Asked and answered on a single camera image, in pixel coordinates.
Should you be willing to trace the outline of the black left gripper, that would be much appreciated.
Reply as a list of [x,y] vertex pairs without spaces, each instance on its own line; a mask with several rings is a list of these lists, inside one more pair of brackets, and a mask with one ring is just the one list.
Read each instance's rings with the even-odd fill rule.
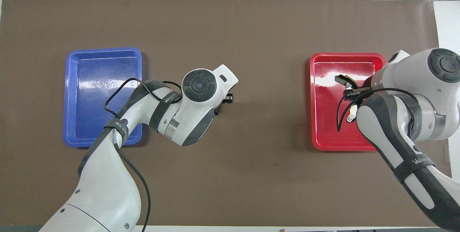
[[223,99],[223,101],[219,104],[219,106],[217,106],[214,109],[214,115],[219,115],[220,109],[221,109],[223,104],[233,104],[233,102],[234,102],[234,94],[233,93],[228,93],[225,96],[225,98]]

